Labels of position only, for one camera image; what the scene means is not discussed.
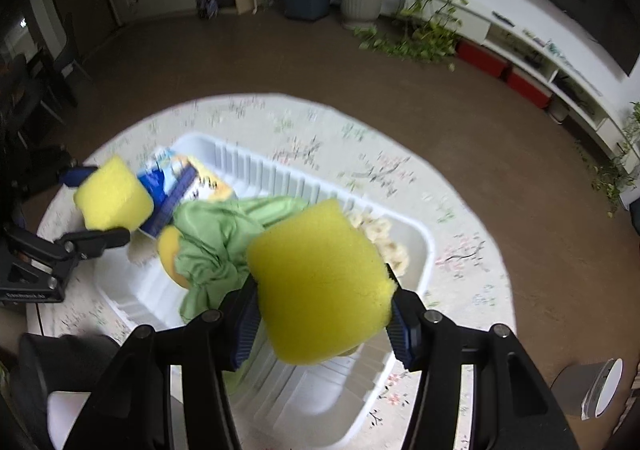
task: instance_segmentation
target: yellow sponge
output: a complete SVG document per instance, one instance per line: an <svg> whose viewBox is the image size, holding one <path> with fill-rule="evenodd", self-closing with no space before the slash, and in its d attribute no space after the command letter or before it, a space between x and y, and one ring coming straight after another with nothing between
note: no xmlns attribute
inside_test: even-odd
<svg viewBox="0 0 640 450"><path fill-rule="evenodd" d="M154 210L154 202L124 161L113 156L92 173L74 194L88 230L140 227Z"/></svg>
<svg viewBox="0 0 640 450"><path fill-rule="evenodd" d="M342 354L391 318L396 283L335 200L256 237L247 261L273 349L289 364L313 365Z"/></svg>

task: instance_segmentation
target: red storage box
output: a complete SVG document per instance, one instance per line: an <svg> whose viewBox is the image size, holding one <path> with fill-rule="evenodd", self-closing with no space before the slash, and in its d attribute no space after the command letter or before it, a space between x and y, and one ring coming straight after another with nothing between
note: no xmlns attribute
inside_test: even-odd
<svg viewBox="0 0 640 450"><path fill-rule="evenodd" d="M458 56L465 62L482 69L485 73L499 78L507 67L508 62L493 51L468 40L458 42Z"/></svg>
<svg viewBox="0 0 640 450"><path fill-rule="evenodd" d="M534 77L516 66L511 69L507 76L507 85L540 109L548 107L549 100L553 94L551 90Z"/></svg>

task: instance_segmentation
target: brown floor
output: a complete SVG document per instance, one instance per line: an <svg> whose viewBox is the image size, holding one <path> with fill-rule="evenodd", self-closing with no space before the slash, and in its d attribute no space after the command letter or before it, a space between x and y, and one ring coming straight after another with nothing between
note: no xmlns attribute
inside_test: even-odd
<svg viewBox="0 0 640 450"><path fill-rule="evenodd" d="M73 74L81 105L63 141L80 159L136 121L192 98L292 94L329 104L434 165L495 237L513 284L518 332L550 383L573 362L625 360L640 349L640 257L628 214L607 217L574 139L504 83L456 61L425 66L358 49L334 17L316 24L276 13L183 17L132 26ZM36 225L47 198L27 212ZM572 420L581 448L599 450L625 401Z"/></svg>

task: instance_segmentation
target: white plastic basket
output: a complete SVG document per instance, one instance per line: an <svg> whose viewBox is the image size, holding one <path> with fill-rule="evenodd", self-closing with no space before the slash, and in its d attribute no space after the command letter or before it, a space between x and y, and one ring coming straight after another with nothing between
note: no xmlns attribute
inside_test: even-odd
<svg viewBox="0 0 640 450"><path fill-rule="evenodd" d="M391 238L404 244L410 256L407 272L399 279L402 286L420 296L426 292L435 245L418 221L210 136L187 134L172 149L201 160L233 187L238 198L289 195L312 204L336 198L345 211L386 217L392 223ZM109 250L96 262L95 283L101 295L131 328L183 325L178 309L186 291L166 275L157 258L136 266L126 250ZM351 356L309 367L278 361L262 329L255 344L260 350L230 397L234 415L283 443L304 448L344 445L362 426L394 364L384 331Z"/></svg>

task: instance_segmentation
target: white trash can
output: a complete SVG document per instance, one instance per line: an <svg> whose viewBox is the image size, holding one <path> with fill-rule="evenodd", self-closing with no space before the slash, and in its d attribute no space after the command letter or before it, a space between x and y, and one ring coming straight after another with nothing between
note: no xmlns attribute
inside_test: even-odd
<svg viewBox="0 0 640 450"><path fill-rule="evenodd" d="M560 408L582 420L599 417L609 406L622 376L622 359L565 368L551 385Z"/></svg>

